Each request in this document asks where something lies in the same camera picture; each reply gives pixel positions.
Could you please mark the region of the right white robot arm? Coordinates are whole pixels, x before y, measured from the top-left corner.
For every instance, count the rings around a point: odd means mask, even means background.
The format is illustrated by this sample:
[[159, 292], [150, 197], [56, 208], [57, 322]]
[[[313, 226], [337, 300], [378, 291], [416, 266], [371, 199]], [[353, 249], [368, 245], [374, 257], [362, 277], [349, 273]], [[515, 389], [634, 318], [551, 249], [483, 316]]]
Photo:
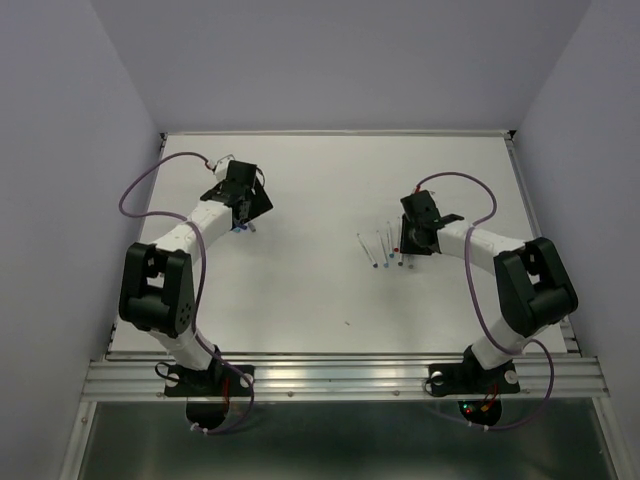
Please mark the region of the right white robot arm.
[[551, 240], [512, 239], [460, 215], [441, 215], [426, 191], [402, 198], [401, 205], [403, 254], [456, 257], [465, 262], [466, 275], [475, 266], [494, 276], [500, 317], [492, 325], [482, 322], [483, 337], [469, 347], [482, 370], [506, 364], [539, 332], [577, 309], [577, 293]]

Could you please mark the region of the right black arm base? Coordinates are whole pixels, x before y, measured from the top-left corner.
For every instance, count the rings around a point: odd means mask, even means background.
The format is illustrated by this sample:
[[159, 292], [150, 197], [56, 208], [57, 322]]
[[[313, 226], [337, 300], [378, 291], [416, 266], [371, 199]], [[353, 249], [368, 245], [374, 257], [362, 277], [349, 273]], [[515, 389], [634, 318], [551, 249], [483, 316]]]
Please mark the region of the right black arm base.
[[423, 390], [435, 398], [462, 396], [458, 408], [463, 419], [492, 429], [503, 412], [500, 396], [517, 394], [521, 388], [512, 360], [485, 370], [467, 347], [460, 362], [428, 366]]

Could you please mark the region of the aluminium front rail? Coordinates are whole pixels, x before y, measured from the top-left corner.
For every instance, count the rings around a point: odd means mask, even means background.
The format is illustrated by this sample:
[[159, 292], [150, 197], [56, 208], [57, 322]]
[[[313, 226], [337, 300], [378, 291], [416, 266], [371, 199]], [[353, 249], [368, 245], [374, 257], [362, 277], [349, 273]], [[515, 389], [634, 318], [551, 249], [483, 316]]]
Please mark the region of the aluminium front rail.
[[[61, 478], [76, 479], [98, 404], [106, 402], [166, 402], [164, 383], [153, 367], [161, 354], [116, 355], [88, 367]], [[460, 361], [453, 354], [293, 355], [238, 354], [231, 363], [256, 368], [255, 398], [259, 402], [420, 401], [429, 369]], [[609, 458], [619, 479], [633, 479], [634, 467], [613, 413], [599, 361], [576, 353], [553, 359], [552, 397], [592, 401]]]

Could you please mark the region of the purple marker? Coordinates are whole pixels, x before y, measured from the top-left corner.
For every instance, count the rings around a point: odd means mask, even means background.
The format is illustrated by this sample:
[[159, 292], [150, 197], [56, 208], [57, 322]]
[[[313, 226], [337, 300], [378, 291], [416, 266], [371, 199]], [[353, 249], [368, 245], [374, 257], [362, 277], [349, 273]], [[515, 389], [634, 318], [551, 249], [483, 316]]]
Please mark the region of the purple marker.
[[379, 267], [379, 263], [375, 259], [371, 249], [369, 248], [369, 246], [365, 242], [364, 238], [361, 236], [360, 233], [356, 233], [356, 238], [357, 238], [360, 246], [362, 247], [363, 251], [365, 252], [365, 255], [367, 256], [367, 259], [368, 259], [369, 263], [372, 265], [372, 267], [374, 269], [377, 269]]

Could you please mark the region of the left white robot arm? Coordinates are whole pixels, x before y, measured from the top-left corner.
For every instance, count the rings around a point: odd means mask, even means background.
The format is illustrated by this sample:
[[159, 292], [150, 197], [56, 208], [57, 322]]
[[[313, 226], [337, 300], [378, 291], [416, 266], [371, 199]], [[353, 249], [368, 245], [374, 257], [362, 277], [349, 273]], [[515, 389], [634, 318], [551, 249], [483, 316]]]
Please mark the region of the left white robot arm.
[[206, 251], [234, 229], [252, 227], [273, 209], [264, 174], [255, 164], [228, 155], [205, 160], [216, 183], [198, 199], [188, 215], [149, 211], [130, 218], [164, 216], [178, 221], [150, 243], [133, 243], [126, 251], [118, 304], [119, 318], [154, 337], [176, 363], [194, 372], [213, 370], [219, 362], [215, 347], [196, 325], [206, 279]]

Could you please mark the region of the light blue marker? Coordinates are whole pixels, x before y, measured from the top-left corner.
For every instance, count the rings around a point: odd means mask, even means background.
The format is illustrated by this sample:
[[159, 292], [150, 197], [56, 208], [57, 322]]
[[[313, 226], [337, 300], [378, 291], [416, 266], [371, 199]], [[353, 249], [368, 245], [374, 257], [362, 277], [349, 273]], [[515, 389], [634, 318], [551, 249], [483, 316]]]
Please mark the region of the light blue marker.
[[380, 230], [376, 230], [376, 237], [377, 237], [377, 241], [380, 245], [381, 248], [381, 253], [382, 253], [382, 257], [383, 257], [383, 267], [384, 268], [389, 268], [389, 256], [388, 256], [388, 251], [387, 251], [387, 247], [385, 244], [385, 241], [383, 239], [383, 236], [380, 232]]

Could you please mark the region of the red marker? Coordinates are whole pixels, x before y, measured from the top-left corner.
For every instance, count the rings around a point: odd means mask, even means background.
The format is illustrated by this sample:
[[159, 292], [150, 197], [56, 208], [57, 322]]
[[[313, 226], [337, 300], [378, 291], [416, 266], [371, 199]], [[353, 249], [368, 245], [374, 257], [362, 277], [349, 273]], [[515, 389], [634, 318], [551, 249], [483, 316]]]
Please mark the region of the red marker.
[[395, 222], [395, 234], [394, 252], [399, 253], [402, 241], [402, 218], [400, 216], [397, 217]]

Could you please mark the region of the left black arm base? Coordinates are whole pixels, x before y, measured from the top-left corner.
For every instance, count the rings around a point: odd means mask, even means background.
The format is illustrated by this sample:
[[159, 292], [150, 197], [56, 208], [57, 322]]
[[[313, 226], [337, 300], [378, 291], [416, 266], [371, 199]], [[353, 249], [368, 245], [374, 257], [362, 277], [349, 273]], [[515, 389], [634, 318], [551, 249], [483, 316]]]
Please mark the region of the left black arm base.
[[231, 433], [246, 422], [253, 408], [253, 365], [226, 366], [213, 359], [206, 370], [196, 371], [158, 362], [154, 373], [164, 381], [165, 397], [186, 400], [186, 420], [199, 434]]

